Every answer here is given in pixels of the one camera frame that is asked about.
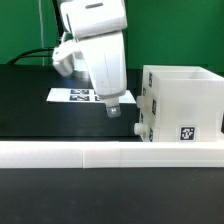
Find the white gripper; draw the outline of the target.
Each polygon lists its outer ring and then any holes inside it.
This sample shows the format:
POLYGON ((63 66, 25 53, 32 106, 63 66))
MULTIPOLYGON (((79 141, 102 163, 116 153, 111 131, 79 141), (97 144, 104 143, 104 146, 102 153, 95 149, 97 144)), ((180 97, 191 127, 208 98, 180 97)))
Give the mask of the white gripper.
POLYGON ((92 85, 101 99, 126 91, 126 64, 122 30, 127 27, 124 0, 72 0, 60 5, 65 31, 71 40, 53 51, 53 66, 70 75, 78 54, 84 58, 92 85))

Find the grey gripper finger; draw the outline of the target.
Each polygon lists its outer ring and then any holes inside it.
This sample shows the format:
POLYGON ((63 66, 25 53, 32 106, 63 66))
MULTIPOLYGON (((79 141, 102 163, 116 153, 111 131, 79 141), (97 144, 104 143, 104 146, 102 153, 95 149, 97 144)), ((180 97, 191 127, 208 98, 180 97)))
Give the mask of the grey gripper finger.
POLYGON ((121 115, 118 98, 111 98, 105 101, 106 111, 109 118, 116 118, 121 115))

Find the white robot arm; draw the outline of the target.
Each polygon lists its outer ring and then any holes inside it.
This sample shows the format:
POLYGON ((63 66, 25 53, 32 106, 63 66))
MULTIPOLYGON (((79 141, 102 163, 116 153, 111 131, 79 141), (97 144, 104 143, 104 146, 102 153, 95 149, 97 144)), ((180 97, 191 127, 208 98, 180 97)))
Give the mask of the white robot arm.
POLYGON ((54 48, 53 66, 64 77, 73 72, 88 76, 107 115, 120 116, 119 98, 127 87, 124 0, 64 0, 60 14, 71 38, 54 48))

